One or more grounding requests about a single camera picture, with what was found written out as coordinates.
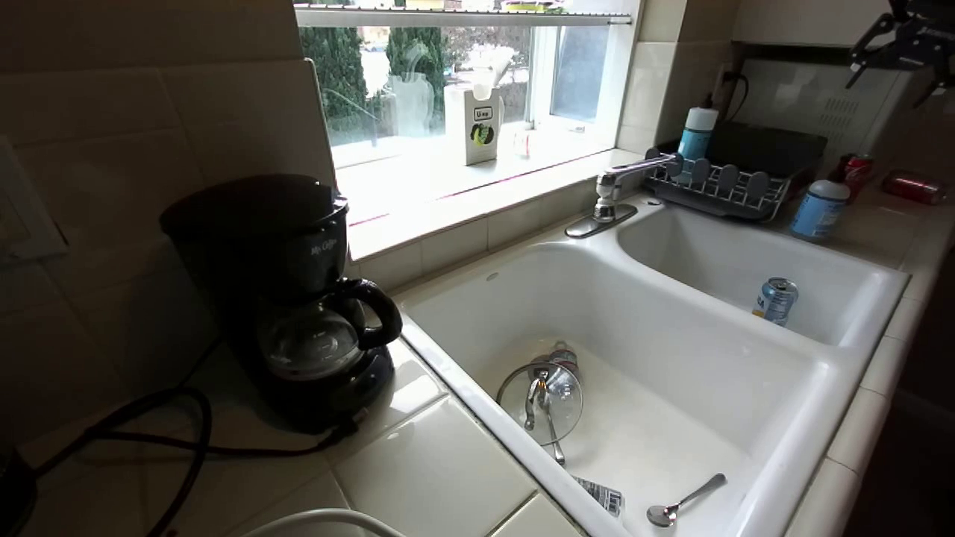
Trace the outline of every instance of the cabinet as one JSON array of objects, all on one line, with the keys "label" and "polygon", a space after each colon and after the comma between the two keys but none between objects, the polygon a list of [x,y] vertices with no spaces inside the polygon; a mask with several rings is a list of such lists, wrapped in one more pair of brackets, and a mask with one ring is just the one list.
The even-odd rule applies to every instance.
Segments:
[{"label": "cabinet", "polygon": [[889,0],[740,0],[735,43],[850,49]]}]

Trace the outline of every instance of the bottle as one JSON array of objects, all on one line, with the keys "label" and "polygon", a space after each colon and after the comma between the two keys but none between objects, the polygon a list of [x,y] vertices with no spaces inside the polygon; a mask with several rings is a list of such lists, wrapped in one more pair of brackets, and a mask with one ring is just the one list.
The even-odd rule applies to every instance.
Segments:
[{"label": "bottle", "polygon": [[850,189],[832,178],[814,178],[791,222],[791,234],[810,241],[832,237],[840,214],[850,201]]},{"label": "bottle", "polygon": [[789,278],[771,278],[755,298],[752,314],[764,317],[767,322],[785,325],[789,314],[794,311],[801,289]]},{"label": "bottle", "polygon": [[719,119],[714,107],[691,107],[677,153],[683,160],[707,159],[710,135]]}]

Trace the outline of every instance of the kitchen counter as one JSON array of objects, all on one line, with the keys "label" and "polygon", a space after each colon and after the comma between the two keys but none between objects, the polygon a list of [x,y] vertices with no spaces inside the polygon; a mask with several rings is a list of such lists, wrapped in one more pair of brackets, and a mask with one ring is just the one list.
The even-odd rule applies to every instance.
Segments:
[{"label": "kitchen counter", "polygon": [[[919,314],[934,289],[955,223],[952,205],[917,205],[874,189],[850,205],[829,248],[910,275],[840,432],[805,489],[789,533],[840,533],[889,411]],[[243,533],[307,508],[358,508],[406,533],[583,533],[556,501],[497,444],[406,342],[395,342],[397,381],[358,436],[301,459],[209,459],[176,520],[189,533]],[[216,399],[218,444],[301,447],[259,414],[246,375],[222,353],[198,380]],[[67,444],[83,424],[24,447],[31,463]],[[192,432],[168,408],[137,424]],[[144,533],[174,496],[185,457],[161,447],[95,444],[41,483],[27,533]]]}]

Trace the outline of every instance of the carafe handle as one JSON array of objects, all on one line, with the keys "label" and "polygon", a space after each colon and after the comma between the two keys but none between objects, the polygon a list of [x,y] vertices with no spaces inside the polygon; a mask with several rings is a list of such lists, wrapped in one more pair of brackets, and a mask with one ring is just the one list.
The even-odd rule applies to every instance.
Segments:
[{"label": "carafe handle", "polygon": [[400,314],[397,304],[367,278],[358,281],[341,281],[325,298],[323,304],[337,308],[341,314],[347,311],[347,301],[361,301],[364,308],[371,308],[380,317],[377,328],[364,328],[358,325],[358,345],[371,350],[371,345],[385,345],[395,336],[400,336]]}]

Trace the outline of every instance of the sink basin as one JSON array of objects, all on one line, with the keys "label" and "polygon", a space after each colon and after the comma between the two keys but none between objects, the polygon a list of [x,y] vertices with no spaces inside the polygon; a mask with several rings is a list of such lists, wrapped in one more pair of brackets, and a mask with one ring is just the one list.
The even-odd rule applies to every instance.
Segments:
[{"label": "sink basin", "polygon": [[[719,295],[722,281],[701,278],[710,262],[719,269],[710,259],[719,245],[704,245],[704,259],[694,265],[697,241],[676,241],[652,241],[637,228],[622,234],[637,259],[664,262],[664,271],[665,262],[683,265],[677,281]],[[589,533],[656,533],[646,511],[716,471],[729,483],[682,515],[682,533],[783,533],[849,405],[859,359],[640,269],[622,245],[547,240],[409,289],[400,295],[404,336],[577,520],[594,521],[585,521]],[[738,284],[726,301],[749,304],[774,269],[747,271],[752,289]],[[813,308],[810,271],[791,278],[805,284]],[[559,339],[577,353],[585,381],[583,421],[565,439],[567,471],[622,489],[617,521],[592,499],[580,504],[570,475],[492,402],[510,369]]]},{"label": "sink basin", "polygon": [[694,289],[752,311],[767,278],[791,278],[801,298],[785,328],[870,354],[905,275],[791,237],[661,210],[614,229],[617,245]]}]

